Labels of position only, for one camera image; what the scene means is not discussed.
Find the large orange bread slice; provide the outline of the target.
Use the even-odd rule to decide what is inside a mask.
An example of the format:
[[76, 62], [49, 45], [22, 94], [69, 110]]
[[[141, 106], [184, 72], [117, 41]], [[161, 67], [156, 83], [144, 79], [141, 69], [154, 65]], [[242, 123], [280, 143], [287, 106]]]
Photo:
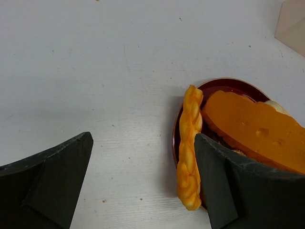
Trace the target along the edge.
[[266, 103], [223, 91], [208, 98], [202, 116], [212, 131], [247, 157], [304, 174], [305, 129], [294, 118]]

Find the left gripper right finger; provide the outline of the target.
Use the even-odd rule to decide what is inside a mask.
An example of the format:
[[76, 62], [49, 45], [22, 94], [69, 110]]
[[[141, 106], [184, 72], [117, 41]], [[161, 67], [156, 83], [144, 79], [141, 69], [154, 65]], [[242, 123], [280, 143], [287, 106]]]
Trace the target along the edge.
[[197, 134], [195, 156], [213, 229], [302, 229], [305, 177], [242, 156]]

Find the twisted orange bread stick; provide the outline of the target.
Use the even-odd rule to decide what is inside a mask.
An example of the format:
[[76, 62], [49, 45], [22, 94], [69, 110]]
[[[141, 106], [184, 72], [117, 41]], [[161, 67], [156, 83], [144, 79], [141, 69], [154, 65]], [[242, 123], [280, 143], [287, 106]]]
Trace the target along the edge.
[[203, 118], [201, 103], [203, 92], [190, 85], [183, 99], [183, 111], [179, 120], [179, 162], [177, 164], [177, 195], [182, 204], [189, 211], [197, 210], [201, 206], [201, 179], [195, 157], [195, 136], [201, 133]]

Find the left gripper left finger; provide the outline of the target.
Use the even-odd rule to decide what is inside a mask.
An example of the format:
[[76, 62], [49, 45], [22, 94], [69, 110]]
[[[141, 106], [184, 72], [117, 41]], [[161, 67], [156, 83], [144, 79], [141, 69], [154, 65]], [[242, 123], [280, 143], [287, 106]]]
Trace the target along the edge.
[[68, 229], [92, 153], [83, 132], [53, 148], [0, 167], [2, 229]]

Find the sugared ring donut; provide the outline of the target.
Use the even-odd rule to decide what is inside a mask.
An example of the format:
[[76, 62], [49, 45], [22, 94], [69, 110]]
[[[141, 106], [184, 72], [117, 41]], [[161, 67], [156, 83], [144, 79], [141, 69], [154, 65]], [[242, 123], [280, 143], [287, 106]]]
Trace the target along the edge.
[[246, 155], [245, 155], [242, 151], [240, 151], [240, 150], [233, 149], [233, 151], [236, 152], [236, 153], [238, 153], [238, 154], [240, 154], [240, 155], [242, 155], [242, 156], [246, 156]]

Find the blue checkered paper bag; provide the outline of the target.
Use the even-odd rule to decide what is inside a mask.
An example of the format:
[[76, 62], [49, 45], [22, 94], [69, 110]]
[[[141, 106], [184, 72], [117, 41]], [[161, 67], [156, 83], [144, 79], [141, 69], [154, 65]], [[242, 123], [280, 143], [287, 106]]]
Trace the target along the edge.
[[282, 3], [274, 37], [305, 56], [305, 0], [285, 0]]

